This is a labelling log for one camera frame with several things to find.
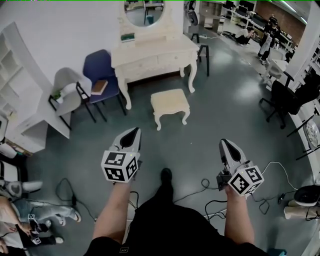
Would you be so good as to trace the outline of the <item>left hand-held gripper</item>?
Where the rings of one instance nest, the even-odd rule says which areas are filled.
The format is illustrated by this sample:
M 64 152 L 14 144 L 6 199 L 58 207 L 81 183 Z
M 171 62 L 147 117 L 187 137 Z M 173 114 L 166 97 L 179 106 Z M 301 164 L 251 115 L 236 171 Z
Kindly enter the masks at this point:
M 141 135 L 138 127 L 127 129 L 115 138 L 109 150 L 104 151 L 100 166 L 107 181 L 128 183 L 135 177 L 141 156 L 138 152 Z

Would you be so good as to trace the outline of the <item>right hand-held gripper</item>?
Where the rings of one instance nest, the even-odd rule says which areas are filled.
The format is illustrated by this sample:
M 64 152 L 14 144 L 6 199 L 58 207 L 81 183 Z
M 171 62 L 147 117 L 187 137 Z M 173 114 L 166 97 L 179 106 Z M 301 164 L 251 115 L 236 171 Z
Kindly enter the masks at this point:
M 258 166 L 247 160 L 243 150 L 234 142 L 221 139 L 219 152 L 223 163 L 242 163 L 233 172 L 223 170 L 218 174 L 216 180 L 220 191 L 230 186 L 239 196 L 247 197 L 265 181 Z

